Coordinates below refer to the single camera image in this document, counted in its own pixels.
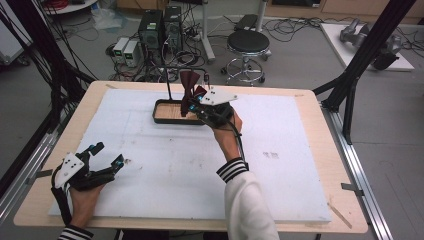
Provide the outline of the white table leg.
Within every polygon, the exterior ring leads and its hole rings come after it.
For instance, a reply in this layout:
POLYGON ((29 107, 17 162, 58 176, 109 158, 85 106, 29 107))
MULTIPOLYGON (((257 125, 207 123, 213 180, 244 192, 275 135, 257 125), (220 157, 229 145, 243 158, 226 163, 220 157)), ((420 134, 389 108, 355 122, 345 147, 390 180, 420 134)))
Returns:
POLYGON ((201 41, 202 41, 202 45, 207 57, 207 63, 212 64, 216 60, 216 57, 208 38, 208 0, 201 0, 201 4, 202 4, 201 41))

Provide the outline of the white floor board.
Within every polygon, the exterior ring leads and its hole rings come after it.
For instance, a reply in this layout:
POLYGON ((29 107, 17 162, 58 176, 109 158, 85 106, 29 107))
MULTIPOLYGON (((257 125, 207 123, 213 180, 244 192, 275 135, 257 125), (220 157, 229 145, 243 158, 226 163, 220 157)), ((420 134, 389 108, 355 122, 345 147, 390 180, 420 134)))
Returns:
MULTIPOLYGON (((340 32, 345 27, 347 27, 347 24, 321 24, 321 29, 323 30, 324 35, 331 43, 334 52, 337 54, 340 62, 344 67, 346 67, 351 62, 357 51, 357 49, 351 43, 343 43, 339 40, 340 32)), ((414 67, 401 53, 397 53, 396 56, 398 59, 395 60, 388 68, 386 68, 386 71, 409 72, 414 70, 414 67)))

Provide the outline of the round white table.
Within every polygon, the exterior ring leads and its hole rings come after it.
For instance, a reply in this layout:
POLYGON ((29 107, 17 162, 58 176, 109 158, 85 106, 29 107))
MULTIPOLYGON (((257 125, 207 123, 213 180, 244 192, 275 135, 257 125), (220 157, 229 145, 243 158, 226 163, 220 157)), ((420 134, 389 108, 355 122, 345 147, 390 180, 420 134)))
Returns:
POLYGON ((96 5, 98 0, 45 0, 43 10, 49 15, 72 13, 96 5))

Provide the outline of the person's right hand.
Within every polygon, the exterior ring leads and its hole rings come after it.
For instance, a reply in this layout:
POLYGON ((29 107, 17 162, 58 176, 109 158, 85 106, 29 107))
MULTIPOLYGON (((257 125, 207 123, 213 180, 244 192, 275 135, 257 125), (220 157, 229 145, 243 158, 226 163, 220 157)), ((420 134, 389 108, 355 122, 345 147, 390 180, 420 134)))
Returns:
POLYGON ((226 161, 233 160, 240 156, 236 136, 229 124, 218 129, 213 128, 212 131, 226 161))

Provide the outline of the person's left hand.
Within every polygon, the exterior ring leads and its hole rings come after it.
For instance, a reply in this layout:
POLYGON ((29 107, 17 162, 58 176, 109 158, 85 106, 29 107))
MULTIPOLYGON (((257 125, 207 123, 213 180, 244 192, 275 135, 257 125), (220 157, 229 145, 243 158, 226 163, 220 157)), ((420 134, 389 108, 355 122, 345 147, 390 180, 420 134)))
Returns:
POLYGON ((72 220, 71 225, 85 228, 91 218, 93 217, 94 210, 100 196, 103 185, 87 191, 78 191, 74 188, 70 189, 72 199, 72 220))

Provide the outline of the black rack with wooden base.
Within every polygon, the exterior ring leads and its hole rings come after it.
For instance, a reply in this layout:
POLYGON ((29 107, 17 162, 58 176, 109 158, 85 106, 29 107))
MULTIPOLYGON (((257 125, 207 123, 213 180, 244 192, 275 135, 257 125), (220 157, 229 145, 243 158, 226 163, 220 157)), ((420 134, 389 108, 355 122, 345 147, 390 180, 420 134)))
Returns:
POLYGON ((203 122, 195 114, 189 112, 189 106, 191 105, 191 100, 194 100, 194 91, 198 86, 198 81, 201 81, 202 87, 210 86, 209 73, 204 68, 200 67, 172 67, 172 70, 177 72, 177 77, 180 81, 180 72, 184 70, 192 70, 200 75, 200 78, 194 86, 193 96, 189 99, 188 114, 185 117, 182 117, 180 111, 182 99, 176 100, 172 98, 172 91, 167 70, 168 67, 164 66, 168 98, 159 99, 155 102, 155 107, 152 114, 154 122, 157 124, 203 125, 203 122))

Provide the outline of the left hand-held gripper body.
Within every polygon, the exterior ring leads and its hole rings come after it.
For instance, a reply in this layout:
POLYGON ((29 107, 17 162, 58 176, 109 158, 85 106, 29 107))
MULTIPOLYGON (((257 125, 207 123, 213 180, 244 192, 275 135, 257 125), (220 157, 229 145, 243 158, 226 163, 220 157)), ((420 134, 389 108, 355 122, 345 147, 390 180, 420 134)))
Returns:
POLYGON ((89 152, 68 153, 54 176, 54 187, 59 189, 69 184, 78 191, 87 191, 115 179, 114 167, 99 170, 89 170, 89 152))

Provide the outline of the white bench power supply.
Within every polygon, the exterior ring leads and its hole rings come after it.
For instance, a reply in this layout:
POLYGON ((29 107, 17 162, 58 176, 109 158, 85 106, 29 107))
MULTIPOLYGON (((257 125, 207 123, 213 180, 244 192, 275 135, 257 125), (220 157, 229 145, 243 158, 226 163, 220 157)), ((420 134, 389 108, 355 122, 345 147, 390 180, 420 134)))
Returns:
POLYGON ((126 48, 126 45, 129 42, 128 37, 121 37, 118 42, 113 47, 112 51, 115 57, 115 61, 117 63, 124 63, 125 57, 124 57, 124 50, 126 48))
POLYGON ((140 51, 138 42, 130 40, 124 50, 124 58, 128 67, 136 67, 140 60, 140 51))

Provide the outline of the clear plastic bag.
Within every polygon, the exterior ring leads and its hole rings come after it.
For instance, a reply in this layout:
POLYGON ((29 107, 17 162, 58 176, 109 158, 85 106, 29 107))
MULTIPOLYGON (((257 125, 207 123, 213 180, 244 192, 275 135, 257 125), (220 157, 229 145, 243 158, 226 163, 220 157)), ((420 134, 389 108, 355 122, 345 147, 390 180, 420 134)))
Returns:
POLYGON ((127 23, 127 19, 113 9, 92 9, 91 14, 94 20, 93 27, 96 30, 122 28, 127 23))

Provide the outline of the black round stool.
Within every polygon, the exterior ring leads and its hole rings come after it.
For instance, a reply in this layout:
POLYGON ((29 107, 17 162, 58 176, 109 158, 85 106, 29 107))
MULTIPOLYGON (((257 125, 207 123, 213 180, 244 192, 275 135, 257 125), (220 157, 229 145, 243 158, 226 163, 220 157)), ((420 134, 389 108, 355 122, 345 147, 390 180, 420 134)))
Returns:
POLYGON ((237 57, 220 69, 226 76, 226 84, 232 80, 249 83, 265 82, 265 72, 255 57, 268 59, 270 41, 262 33, 252 30, 238 30, 227 38, 227 49, 237 57))

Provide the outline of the black computer tower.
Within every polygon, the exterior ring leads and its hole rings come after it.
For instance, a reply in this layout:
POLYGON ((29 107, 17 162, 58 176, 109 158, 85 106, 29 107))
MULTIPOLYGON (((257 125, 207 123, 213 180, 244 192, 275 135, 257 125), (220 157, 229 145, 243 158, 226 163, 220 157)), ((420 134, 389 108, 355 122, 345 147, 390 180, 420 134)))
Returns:
POLYGON ((180 6, 167 6, 164 14, 164 26, 167 36, 168 48, 172 53, 177 53, 182 47, 182 10, 180 6))
POLYGON ((163 13, 149 9, 142 16, 138 34, 140 42, 148 49, 159 49, 163 43, 163 13))

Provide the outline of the grey metal bracket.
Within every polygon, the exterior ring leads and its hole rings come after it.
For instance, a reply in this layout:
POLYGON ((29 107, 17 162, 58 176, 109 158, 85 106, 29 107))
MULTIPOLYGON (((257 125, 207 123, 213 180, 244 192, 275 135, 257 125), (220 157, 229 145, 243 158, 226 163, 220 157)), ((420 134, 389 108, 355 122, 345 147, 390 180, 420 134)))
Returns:
POLYGON ((348 183, 342 183, 341 184, 341 188, 343 189, 343 190, 348 190, 348 191, 352 191, 352 192, 354 192, 355 193, 355 195, 357 196, 357 197, 361 197, 361 196, 363 196, 364 195, 364 191, 363 190, 361 190, 361 189, 359 189, 356 185, 354 185, 354 184, 348 184, 348 183))
POLYGON ((51 176, 53 173, 53 169, 49 169, 49 170, 43 170, 43 171, 39 171, 36 172, 32 177, 28 177, 26 179, 26 184, 27 185, 33 185, 34 182, 38 179, 38 178, 43 178, 43 177, 48 177, 51 176))

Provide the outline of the flat black box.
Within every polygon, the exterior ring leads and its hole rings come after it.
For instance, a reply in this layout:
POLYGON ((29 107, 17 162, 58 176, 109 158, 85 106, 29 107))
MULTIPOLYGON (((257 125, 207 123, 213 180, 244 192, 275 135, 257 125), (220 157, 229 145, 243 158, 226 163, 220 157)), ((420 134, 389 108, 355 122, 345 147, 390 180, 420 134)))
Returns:
POLYGON ((256 31, 258 16, 255 14, 244 15, 235 25, 234 30, 251 30, 256 31))

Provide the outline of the grey equipment case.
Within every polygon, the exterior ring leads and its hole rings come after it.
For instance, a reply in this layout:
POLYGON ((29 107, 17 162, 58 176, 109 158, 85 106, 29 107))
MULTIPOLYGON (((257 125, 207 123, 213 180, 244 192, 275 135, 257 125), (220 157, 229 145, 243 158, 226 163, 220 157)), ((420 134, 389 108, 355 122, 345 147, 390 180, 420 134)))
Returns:
MULTIPOLYGON (((30 46, 32 39, 16 18, 14 14, 9 15, 12 20, 13 29, 25 44, 30 46)), ((17 38, 10 32, 5 24, 0 20, 0 65, 10 65, 24 51, 17 38)))

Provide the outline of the plain dark maroon bow tie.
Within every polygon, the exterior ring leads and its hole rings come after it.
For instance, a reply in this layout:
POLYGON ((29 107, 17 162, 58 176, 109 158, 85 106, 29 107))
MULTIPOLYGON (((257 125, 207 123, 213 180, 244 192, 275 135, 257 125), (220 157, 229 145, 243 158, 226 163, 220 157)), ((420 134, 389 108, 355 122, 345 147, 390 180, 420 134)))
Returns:
POLYGON ((200 75, 192 70, 184 70, 180 72, 181 84, 184 88, 184 96, 181 102, 181 116, 188 114, 189 99, 193 96, 193 89, 200 75))

